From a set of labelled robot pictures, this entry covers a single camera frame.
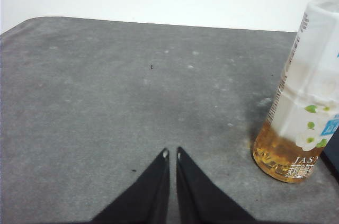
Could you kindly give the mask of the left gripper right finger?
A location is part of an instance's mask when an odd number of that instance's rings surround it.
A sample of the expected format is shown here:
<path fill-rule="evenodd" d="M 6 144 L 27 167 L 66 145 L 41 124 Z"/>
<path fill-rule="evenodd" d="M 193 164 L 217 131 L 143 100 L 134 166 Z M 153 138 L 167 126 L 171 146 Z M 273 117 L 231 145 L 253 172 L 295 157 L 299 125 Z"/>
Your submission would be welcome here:
<path fill-rule="evenodd" d="M 181 223 L 256 223 L 182 147 L 177 148 L 176 191 Z"/>

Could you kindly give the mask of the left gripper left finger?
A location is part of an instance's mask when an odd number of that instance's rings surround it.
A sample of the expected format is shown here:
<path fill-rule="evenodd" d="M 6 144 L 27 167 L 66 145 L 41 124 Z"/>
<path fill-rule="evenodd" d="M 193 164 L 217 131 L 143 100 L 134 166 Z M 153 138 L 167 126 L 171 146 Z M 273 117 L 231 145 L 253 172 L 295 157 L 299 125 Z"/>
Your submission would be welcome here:
<path fill-rule="evenodd" d="M 165 223 L 169 193 L 170 152 L 164 148 L 91 223 Z"/>

